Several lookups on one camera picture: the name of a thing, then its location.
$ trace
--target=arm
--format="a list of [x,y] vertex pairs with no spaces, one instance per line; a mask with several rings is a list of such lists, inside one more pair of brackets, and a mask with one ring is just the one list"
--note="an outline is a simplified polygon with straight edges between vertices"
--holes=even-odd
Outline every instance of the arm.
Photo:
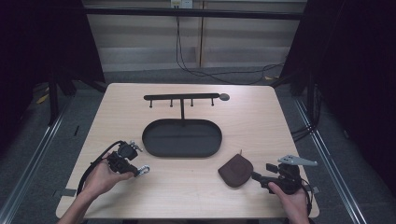
[[306,209],[306,196],[302,189],[292,195],[287,195],[275,183],[268,183],[268,187],[277,195],[282,203],[290,224],[309,224]]
[[121,180],[134,176],[132,172],[122,175],[114,173],[109,167],[107,160],[101,161],[90,173],[85,182],[84,189],[67,209],[58,224],[79,223],[92,202],[111,190]]

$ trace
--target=wall outlet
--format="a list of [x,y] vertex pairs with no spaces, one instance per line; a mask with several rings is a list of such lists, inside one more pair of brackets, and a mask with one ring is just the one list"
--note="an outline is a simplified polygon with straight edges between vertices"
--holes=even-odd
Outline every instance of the wall outlet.
[[171,0],[171,8],[181,8],[181,0]]
[[182,8],[192,8],[192,0],[181,0]]

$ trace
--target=brown leather pouch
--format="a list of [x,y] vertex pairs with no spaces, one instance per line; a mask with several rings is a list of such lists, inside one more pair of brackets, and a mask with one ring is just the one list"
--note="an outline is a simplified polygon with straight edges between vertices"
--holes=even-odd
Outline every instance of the brown leather pouch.
[[240,154],[236,154],[219,168],[221,178],[232,188],[245,184],[250,179],[251,172],[253,172],[253,165]]

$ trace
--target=person's hand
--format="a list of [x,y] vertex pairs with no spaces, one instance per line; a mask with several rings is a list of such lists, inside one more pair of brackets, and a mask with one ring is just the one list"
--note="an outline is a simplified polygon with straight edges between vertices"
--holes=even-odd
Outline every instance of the person's hand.
[[81,193],[88,194],[93,199],[111,190],[121,180],[126,180],[134,176],[134,173],[124,174],[114,173],[108,166],[107,159],[103,159],[88,175],[84,189]]
[[273,182],[268,183],[268,187],[280,199],[290,224],[309,223],[306,209],[306,195],[303,189],[299,189],[294,194],[288,195]]

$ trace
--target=wooden table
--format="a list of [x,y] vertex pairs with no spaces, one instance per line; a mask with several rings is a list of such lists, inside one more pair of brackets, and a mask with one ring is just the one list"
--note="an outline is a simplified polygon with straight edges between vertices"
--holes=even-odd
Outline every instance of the wooden table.
[[[267,218],[284,217],[275,195],[249,181],[238,189],[228,187],[218,169],[239,153],[262,175],[277,177],[265,170],[265,163],[298,156],[282,109],[271,87],[230,85],[111,84],[98,109],[90,132],[70,176],[67,189],[76,189],[82,174],[108,146],[135,140],[144,148],[142,132],[156,119],[180,119],[179,102],[143,99],[149,94],[208,93],[230,95],[229,101],[194,100],[186,104],[186,119],[208,119],[222,131],[219,151],[204,159],[157,158],[139,152],[131,164],[148,164],[150,172],[122,181],[101,195],[86,218]],[[306,178],[304,168],[301,176]],[[63,196],[56,214],[61,217],[74,197]],[[313,202],[311,217],[318,215]]]

